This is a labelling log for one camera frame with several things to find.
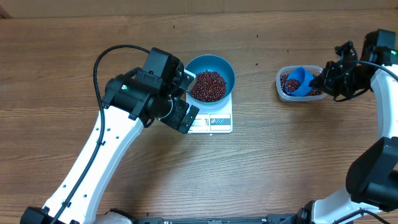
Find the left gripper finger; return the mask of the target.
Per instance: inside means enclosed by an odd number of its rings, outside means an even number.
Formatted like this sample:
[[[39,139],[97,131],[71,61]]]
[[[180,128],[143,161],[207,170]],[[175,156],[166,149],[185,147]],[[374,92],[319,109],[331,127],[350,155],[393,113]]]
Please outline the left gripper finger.
[[[196,79],[193,82],[191,82],[190,80],[187,80],[187,76],[183,72],[182,78],[183,78],[183,80],[181,82],[180,88],[184,92],[186,92],[186,91],[189,92],[193,88],[193,86],[196,84],[197,76],[196,76]]]
[[[187,112],[187,114],[184,116],[184,118],[182,119],[182,122],[180,123],[180,126],[178,128],[178,131],[182,134],[187,134],[190,127],[192,126],[197,114],[199,112],[199,108],[197,108],[196,106],[191,105],[191,107],[189,107],[189,111]]]

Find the blue plastic scoop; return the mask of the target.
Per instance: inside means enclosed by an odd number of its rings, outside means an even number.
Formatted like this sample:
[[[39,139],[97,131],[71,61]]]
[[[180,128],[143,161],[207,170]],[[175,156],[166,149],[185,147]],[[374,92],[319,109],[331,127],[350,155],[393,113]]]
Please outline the blue plastic scoop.
[[[312,87],[310,87],[310,82],[314,79],[314,76],[303,67],[293,70],[287,79],[290,78],[298,79],[301,83],[300,88],[292,92],[292,96],[305,96],[312,89]]]

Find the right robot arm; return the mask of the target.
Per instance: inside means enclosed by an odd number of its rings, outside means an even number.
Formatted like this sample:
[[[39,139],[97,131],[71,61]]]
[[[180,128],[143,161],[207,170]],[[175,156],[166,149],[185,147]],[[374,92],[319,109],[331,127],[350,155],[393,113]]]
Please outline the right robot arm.
[[[358,54],[351,41],[335,47],[339,56],[307,85],[351,100],[368,90],[377,106],[378,140],[350,166],[345,186],[321,200],[312,200],[285,223],[353,223],[397,209],[397,50],[396,33],[378,29],[366,34]]]

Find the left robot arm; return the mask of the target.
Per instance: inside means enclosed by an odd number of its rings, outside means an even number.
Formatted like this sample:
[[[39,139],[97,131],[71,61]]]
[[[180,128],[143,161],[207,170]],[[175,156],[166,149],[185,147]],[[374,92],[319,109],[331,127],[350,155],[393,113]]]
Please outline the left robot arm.
[[[172,54],[152,48],[143,67],[110,79],[99,114],[68,175],[42,208],[28,207],[21,223],[94,223],[104,191],[129,146],[155,120],[188,133],[199,109],[181,99],[196,82]]]

